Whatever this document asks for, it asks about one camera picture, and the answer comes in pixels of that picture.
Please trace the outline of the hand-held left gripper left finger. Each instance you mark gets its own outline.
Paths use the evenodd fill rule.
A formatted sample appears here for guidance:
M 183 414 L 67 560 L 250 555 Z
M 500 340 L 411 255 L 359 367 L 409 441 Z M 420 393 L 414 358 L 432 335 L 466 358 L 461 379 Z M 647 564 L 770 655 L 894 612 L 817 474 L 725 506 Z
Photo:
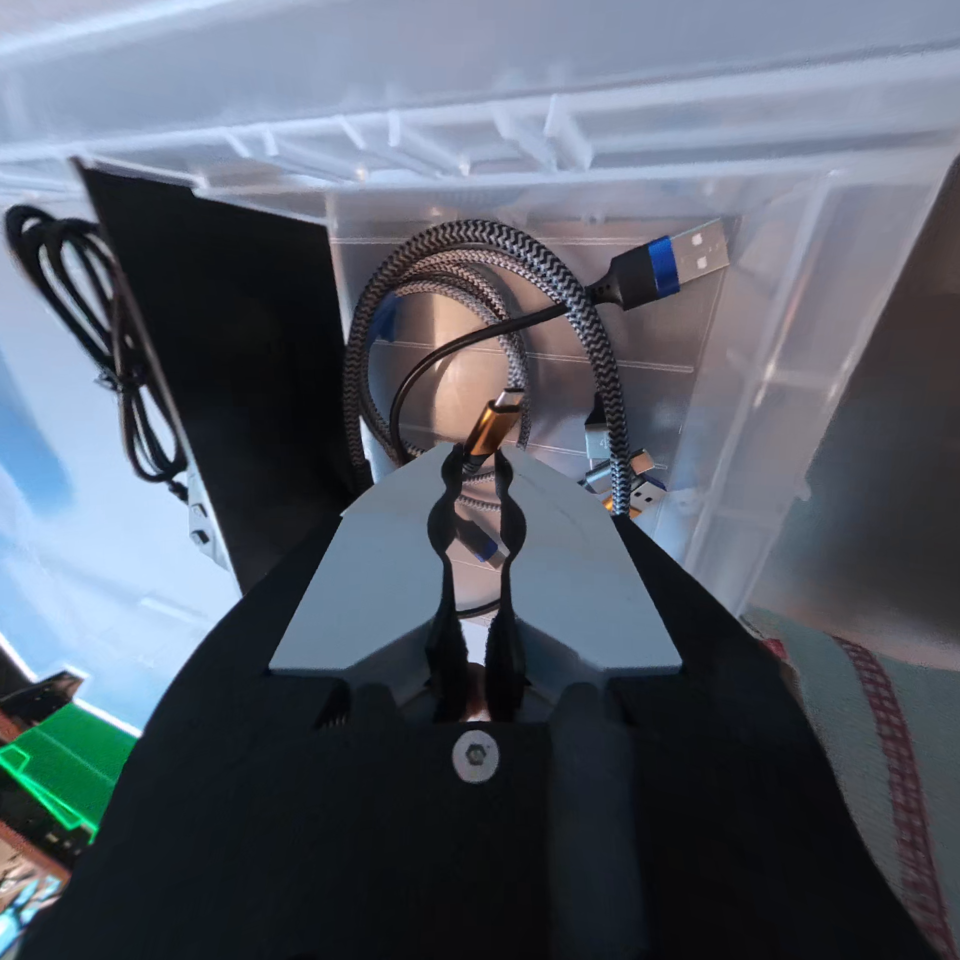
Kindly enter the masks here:
M 443 442 L 398 468 L 342 514 L 270 673 L 430 695 L 435 719 L 462 719 L 467 647 L 448 555 L 462 492 L 462 445 Z

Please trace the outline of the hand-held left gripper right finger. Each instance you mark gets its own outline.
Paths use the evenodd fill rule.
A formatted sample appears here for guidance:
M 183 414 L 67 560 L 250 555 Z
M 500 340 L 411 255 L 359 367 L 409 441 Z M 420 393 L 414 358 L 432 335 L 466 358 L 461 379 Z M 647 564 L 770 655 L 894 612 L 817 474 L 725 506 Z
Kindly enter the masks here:
M 494 464 L 507 558 L 486 640 L 490 718 L 518 719 L 528 691 L 554 705 L 572 685 L 678 673 L 680 652 L 617 518 L 522 450 L 499 450 Z

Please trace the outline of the black multi-port usb hub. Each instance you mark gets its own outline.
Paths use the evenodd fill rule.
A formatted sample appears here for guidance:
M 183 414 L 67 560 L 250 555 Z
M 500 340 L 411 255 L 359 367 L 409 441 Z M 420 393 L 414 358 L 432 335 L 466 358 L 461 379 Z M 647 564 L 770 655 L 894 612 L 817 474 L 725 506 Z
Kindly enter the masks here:
M 32 288 L 92 361 L 98 383 L 113 393 L 126 460 L 136 477 L 162 487 L 187 508 L 188 537 L 198 551 L 233 572 L 217 520 L 174 406 L 162 392 L 124 289 L 118 260 L 102 229 L 58 218 L 26 203 L 4 213 L 6 246 Z

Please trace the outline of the clear plastic bin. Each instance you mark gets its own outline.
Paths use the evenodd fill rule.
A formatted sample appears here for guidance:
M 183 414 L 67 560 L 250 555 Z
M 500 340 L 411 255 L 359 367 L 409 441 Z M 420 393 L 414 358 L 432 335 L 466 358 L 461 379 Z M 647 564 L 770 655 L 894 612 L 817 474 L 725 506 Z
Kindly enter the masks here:
M 604 323 L 640 523 L 737 613 L 957 163 L 958 2 L 2 2 L 2 213 L 97 222 L 83 166 L 318 223 L 343 330 L 440 222 L 588 282 L 723 220 L 728 267 Z M 241 590 L 118 427 L 3 238 L 2 649 L 141 730 Z

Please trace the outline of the black bin divider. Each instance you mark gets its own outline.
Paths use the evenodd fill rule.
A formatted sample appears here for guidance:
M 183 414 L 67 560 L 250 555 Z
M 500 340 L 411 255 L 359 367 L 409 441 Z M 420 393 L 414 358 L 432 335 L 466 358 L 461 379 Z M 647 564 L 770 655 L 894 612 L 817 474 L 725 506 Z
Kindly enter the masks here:
M 355 498 L 324 225 L 78 166 L 246 594 Z

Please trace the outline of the green plastic bin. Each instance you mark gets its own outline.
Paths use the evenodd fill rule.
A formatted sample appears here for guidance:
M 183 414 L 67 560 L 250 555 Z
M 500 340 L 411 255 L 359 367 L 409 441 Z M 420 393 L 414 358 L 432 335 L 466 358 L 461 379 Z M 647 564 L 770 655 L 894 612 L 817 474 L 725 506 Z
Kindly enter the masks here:
M 61 827 L 93 840 L 141 734 L 86 702 L 69 702 L 2 747 L 2 771 Z

